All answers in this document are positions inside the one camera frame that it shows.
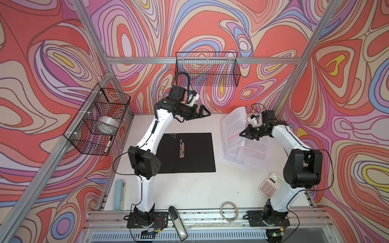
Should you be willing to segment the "printed paper sheet top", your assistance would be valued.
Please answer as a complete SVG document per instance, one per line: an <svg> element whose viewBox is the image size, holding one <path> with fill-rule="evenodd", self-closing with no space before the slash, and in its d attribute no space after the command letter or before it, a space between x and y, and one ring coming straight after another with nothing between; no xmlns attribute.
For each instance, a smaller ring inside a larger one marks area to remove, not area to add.
<svg viewBox="0 0 389 243"><path fill-rule="evenodd" d="M244 138L240 133L246 129L246 123L247 113L244 106L234 109L222 120L223 145L226 154L232 154L243 145Z"/></svg>

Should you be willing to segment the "white black lever arch folder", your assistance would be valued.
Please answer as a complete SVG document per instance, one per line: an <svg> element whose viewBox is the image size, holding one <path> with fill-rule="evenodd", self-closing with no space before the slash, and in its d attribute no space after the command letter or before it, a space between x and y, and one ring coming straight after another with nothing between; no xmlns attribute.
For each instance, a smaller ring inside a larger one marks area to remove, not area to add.
<svg viewBox="0 0 389 243"><path fill-rule="evenodd" d="M160 174L216 172L211 133L164 134L156 156Z"/></svg>

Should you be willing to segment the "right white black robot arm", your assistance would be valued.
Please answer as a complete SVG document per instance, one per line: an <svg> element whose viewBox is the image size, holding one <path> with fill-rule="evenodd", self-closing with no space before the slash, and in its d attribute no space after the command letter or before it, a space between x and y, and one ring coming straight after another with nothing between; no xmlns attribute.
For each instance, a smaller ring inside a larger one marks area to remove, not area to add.
<svg viewBox="0 0 389 243"><path fill-rule="evenodd" d="M323 154L305 145L284 121L268 121L259 127L251 124L239 136L259 140L268 136L275 138L283 147L288 159L283 169L284 184L275 196L268 199L262 217L264 220L287 217L289 206L304 191L321 181Z"/></svg>

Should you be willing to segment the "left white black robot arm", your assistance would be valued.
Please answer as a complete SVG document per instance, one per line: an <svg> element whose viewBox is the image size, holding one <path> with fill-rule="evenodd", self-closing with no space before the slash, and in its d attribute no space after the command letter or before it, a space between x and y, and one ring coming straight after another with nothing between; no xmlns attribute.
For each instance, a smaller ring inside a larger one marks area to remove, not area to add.
<svg viewBox="0 0 389 243"><path fill-rule="evenodd" d="M138 192L140 202L135 206L137 211L142 213L154 211L154 177L158 174L161 167L161 161L157 158L156 153L166 129L174 120L183 123L210 115L211 112L206 106L197 105L193 102L185 104L181 101L164 98L155 104L154 121L152 121L138 144L128 149L131 167L134 169L136 176L139 177Z"/></svg>

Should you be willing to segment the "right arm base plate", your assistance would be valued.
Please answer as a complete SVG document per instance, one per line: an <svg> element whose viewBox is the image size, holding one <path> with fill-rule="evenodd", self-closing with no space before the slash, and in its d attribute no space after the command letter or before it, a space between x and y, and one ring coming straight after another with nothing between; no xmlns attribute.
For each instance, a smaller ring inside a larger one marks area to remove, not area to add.
<svg viewBox="0 0 389 243"><path fill-rule="evenodd" d="M287 228L290 226L288 213L286 212L264 213L263 211L247 211L243 219L248 220L251 227Z"/></svg>

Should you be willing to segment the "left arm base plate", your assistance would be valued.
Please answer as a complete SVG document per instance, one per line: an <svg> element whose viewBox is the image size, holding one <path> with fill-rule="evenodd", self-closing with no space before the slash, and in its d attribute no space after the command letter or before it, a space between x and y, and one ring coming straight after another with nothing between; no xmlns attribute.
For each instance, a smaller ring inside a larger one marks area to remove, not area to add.
<svg viewBox="0 0 389 243"><path fill-rule="evenodd" d="M127 222L128 229L164 229L168 226L169 214L167 211L154 212L154 215L139 217L134 212L126 215L123 219Z"/></svg>

